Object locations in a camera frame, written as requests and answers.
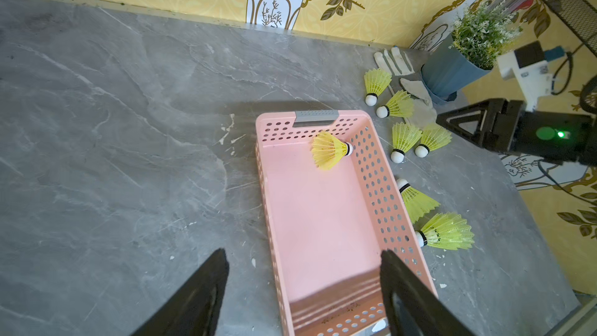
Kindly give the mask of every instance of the black band on shuttlecock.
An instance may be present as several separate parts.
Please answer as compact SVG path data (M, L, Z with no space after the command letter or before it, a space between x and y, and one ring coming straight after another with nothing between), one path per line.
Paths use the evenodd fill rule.
M406 183L405 185L402 186L402 188L400 189L400 193L402 193L402 191L406 190L408 187L410 187L410 183Z
M421 237L423 238L423 246L427 245L427 237L425 237L425 234L422 231L417 231L418 233L421 234Z

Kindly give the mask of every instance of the potted plant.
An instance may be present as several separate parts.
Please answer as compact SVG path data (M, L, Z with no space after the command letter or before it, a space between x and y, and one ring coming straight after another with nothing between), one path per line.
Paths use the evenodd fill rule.
M521 33L520 28L511 26L514 16L502 6L490 9L486 3L476 11L465 9L454 21L452 33L421 68L435 102L450 95L453 100L456 91L491 71L497 56Z

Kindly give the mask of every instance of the metal wire basket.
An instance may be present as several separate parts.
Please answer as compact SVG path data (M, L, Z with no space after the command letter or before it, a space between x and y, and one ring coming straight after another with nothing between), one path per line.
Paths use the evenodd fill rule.
M542 0L597 56L597 11L587 0Z

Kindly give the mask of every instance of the blue flower pot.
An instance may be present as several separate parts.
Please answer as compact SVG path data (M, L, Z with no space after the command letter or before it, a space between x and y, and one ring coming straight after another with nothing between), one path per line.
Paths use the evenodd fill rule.
M457 48L449 48L453 41L448 35L421 68L425 86L444 100L491 71L468 61Z

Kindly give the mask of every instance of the green plant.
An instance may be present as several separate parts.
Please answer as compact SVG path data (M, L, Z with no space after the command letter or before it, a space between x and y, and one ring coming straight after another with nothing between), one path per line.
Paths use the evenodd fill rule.
M501 6L490 10L487 4L481 4L476 11L466 8L464 15L454 21L454 43L450 47L456 47L477 67L490 70L497 56L522 31L511 27L514 16Z

